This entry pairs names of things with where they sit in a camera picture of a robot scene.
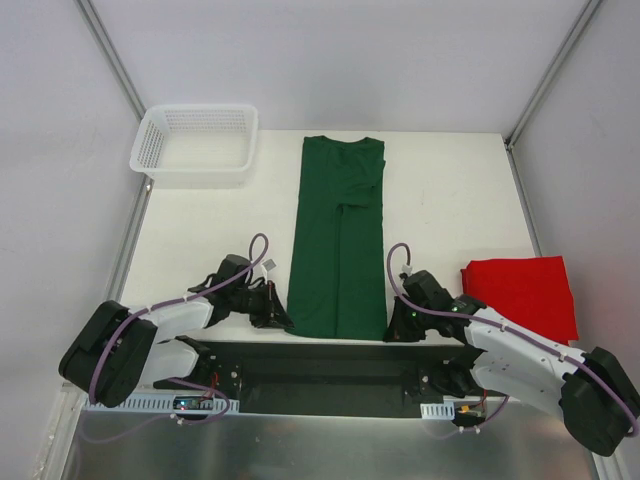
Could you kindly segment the red t shirt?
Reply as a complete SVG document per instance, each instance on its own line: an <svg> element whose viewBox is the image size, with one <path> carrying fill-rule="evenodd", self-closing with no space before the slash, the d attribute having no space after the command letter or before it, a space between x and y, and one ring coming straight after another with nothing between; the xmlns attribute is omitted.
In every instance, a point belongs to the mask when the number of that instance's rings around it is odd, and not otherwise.
<svg viewBox="0 0 640 480"><path fill-rule="evenodd" d="M563 345L579 339L561 256L474 260L461 270L461 280L465 294L514 323Z"/></svg>

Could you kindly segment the white plastic mesh basket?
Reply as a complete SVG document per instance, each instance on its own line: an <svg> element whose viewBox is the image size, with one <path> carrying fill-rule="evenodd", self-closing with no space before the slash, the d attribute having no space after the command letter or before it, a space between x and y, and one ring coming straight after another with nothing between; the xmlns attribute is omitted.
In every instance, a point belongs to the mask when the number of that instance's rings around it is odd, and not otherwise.
<svg viewBox="0 0 640 480"><path fill-rule="evenodd" d="M258 127L251 105L156 105L140 122L129 167L159 188L240 187L253 173Z"/></svg>

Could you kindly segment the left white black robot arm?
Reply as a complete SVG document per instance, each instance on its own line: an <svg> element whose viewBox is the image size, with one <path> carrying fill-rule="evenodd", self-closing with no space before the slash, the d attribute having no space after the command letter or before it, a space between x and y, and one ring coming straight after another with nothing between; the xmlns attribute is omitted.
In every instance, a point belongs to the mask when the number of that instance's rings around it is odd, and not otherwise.
<svg viewBox="0 0 640 480"><path fill-rule="evenodd" d="M62 356L59 374L109 408L156 382L217 387L221 366L189 332L213 327L232 313L246 315L258 329L294 325L275 283L266 276L254 279L250 266L249 259L229 254L182 297L137 313L114 300L101 303Z"/></svg>

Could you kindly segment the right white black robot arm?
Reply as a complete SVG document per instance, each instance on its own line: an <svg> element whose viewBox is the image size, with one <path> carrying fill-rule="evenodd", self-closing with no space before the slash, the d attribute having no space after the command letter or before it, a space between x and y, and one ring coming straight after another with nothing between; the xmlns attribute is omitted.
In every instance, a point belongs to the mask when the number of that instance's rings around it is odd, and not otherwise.
<svg viewBox="0 0 640 480"><path fill-rule="evenodd" d="M458 398L492 390L522 400L561 419L600 456L638 436L639 393L611 352L562 346L473 297L452 297L426 270L405 266L390 280L396 296L386 341L418 342L435 330L462 345L428 373L434 390Z"/></svg>

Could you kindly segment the green t shirt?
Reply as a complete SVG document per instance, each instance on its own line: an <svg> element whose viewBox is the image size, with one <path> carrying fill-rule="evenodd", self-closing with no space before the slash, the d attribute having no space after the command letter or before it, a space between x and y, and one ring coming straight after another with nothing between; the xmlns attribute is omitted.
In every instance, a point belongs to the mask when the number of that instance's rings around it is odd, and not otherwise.
<svg viewBox="0 0 640 480"><path fill-rule="evenodd" d="M287 312L293 335L382 340L385 144L305 138Z"/></svg>

